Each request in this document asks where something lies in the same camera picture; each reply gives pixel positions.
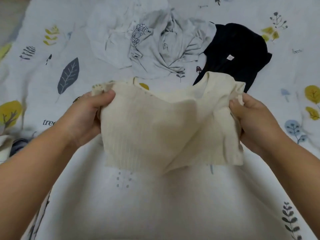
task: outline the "person's left arm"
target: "person's left arm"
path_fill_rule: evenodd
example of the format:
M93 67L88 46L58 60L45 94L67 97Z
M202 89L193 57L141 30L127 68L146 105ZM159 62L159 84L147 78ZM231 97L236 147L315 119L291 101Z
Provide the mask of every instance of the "person's left arm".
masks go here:
M114 91L86 94L49 129L0 165L0 239L20 239L76 150L100 133L97 112Z

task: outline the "person's right arm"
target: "person's right arm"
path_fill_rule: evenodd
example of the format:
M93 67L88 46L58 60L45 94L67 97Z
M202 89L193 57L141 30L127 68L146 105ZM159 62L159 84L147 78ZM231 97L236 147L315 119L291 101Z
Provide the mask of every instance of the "person's right arm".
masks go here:
M320 160L291 140L262 102L245 93L243 101L229 104L242 125L241 142L268 164L320 239Z

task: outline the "clothing tag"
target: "clothing tag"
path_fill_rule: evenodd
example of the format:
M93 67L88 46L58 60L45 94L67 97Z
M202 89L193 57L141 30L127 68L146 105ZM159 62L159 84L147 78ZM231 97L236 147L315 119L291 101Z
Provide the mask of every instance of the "clothing tag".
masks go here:
M228 60L233 60L233 58L234 58L234 56L232 56L232 55L229 55L229 56L227 57Z

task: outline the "bed sheet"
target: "bed sheet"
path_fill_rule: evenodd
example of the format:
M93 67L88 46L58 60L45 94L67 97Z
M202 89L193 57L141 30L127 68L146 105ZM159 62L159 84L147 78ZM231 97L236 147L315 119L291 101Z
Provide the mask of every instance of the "bed sheet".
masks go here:
M6 114L0 106L7 133L38 135L93 84L134 76L130 68L119 70L93 56L85 27L101 1L31 1L0 65L0 104L12 108ZM249 94L268 106L294 141L320 157L320 0L168 1L182 17L239 23L263 35L273 57ZM201 55L183 73L139 82L153 91L185 88L205 61ZM78 69L77 80L62 91L59 80L69 66ZM247 149L241 167L189 167L158 180L107 168L106 157L100 137L76 152L42 207L33 239L316 239L270 168Z

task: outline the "person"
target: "person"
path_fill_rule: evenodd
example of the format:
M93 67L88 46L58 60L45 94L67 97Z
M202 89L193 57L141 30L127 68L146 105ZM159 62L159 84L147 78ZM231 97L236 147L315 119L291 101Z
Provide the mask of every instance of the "person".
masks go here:
M0 165L0 239L19 239L72 155L100 133L99 108L110 90L85 94L49 129ZM292 141L269 109L243 94L230 101L243 128L240 140L271 168L314 234L320 238L320 161Z

